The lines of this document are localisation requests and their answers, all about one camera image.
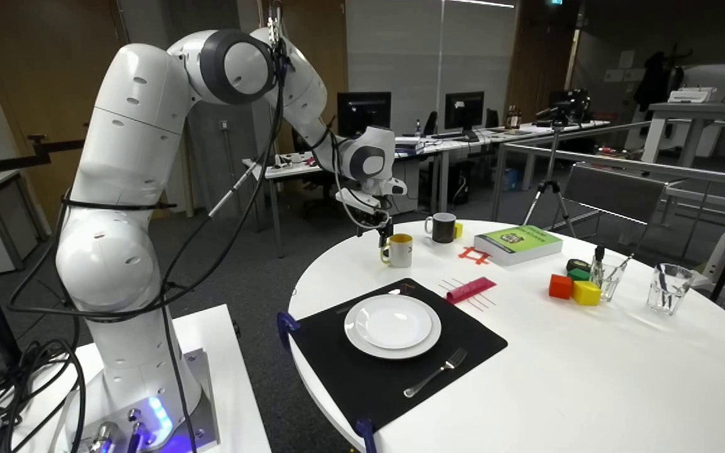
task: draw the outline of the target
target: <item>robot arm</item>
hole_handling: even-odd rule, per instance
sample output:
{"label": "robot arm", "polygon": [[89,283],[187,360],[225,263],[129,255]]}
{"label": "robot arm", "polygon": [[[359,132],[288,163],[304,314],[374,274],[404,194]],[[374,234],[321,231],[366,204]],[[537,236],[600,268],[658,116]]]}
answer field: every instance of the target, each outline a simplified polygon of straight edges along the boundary
{"label": "robot arm", "polygon": [[[166,53],[124,46],[95,99],[56,255],[64,287],[80,313],[145,311],[158,299],[165,274],[148,240],[152,210],[142,208],[161,199],[192,106],[257,99],[279,106],[279,97],[279,114],[316,143],[316,160],[359,181],[371,197],[364,199],[364,210],[379,215],[379,199],[404,191],[391,174],[395,155],[391,132],[371,128],[335,155],[335,142],[321,124],[325,85],[277,29],[260,29],[253,35],[195,34]],[[146,448],[161,448],[177,430],[172,420],[181,424],[205,398],[177,337],[166,346],[165,313],[89,322],[89,331],[104,357],[104,372],[89,385],[95,396],[89,398],[84,438],[94,440],[104,426],[116,434],[134,434],[142,426]],[[73,419],[65,419],[56,450],[65,450],[73,426]]]}
{"label": "robot arm", "polygon": [[393,179],[393,132],[369,128],[361,138],[335,147],[332,133],[321,122],[328,89],[277,29],[260,29],[250,35],[238,30],[197,34],[175,43],[168,53],[187,63],[189,80],[205,101],[250,104],[264,99],[277,106],[282,97],[282,116],[313,147],[318,163],[361,185],[364,194],[341,191],[341,202],[366,199],[366,208],[359,210],[375,215],[380,199],[405,194],[405,185]]}

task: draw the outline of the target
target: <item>ceiling light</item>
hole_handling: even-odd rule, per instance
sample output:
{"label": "ceiling light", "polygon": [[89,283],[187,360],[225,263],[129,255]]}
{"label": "ceiling light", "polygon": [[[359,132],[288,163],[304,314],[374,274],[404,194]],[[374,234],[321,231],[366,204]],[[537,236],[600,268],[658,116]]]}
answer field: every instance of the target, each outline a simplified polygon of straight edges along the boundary
{"label": "ceiling light", "polygon": [[489,0],[453,0],[453,4],[513,11],[513,4],[489,4]]}

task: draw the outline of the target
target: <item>office chair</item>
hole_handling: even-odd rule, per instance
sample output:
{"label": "office chair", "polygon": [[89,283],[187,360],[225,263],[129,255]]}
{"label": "office chair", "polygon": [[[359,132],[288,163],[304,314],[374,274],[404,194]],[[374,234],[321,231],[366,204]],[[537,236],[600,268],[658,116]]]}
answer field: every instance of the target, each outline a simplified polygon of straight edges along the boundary
{"label": "office chair", "polygon": [[487,109],[487,128],[498,128],[498,111]]}
{"label": "office chair", "polygon": [[639,243],[647,231],[651,220],[658,213],[663,194],[666,194],[663,181],[644,179],[637,174],[623,174],[613,170],[598,170],[589,163],[575,163],[562,190],[562,204],[559,204],[557,220],[565,216],[565,225],[578,236],[575,225],[581,216],[573,220],[565,208],[565,202],[578,202],[591,210],[591,215],[588,216],[610,215],[610,216],[642,226],[642,234],[634,240]]}
{"label": "office chair", "polygon": [[432,111],[428,122],[423,124],[420,137],[433,137],[438,124],[438,111]]}

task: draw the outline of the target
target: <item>gray chair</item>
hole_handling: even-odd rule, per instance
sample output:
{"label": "gray chair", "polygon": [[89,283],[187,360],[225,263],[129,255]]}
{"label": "gray chair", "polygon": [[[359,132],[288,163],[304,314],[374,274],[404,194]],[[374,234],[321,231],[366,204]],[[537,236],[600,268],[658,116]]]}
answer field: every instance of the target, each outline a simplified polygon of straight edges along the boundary
{"label": "gray chair", "polygon": [[[658,213],[663,194],[666,185],[658,179],[575,163],[559,199],[559,216],[565,216],[565,221],[554,225],[554,230],[570,226],[570,231],[580,236],[575,225],[589,216],[610,215],[642,226],[642,234],[630,240],[639,243]],[[588,208],[589,215],[570,216],[566,202]]]}

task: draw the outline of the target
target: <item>yellow cup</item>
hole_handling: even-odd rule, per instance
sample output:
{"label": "yellow cup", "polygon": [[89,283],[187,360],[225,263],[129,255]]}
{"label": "yellow cup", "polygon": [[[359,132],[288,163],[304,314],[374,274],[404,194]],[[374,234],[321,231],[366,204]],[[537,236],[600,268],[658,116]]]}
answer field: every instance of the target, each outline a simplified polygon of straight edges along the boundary
{"label": "yellow cup", "polygon": [[393,234],[387,236],[384,252],[380,252],[380,259],[387,264],[387,268],[411,268],[413,264],[413,236],[411,234]]}

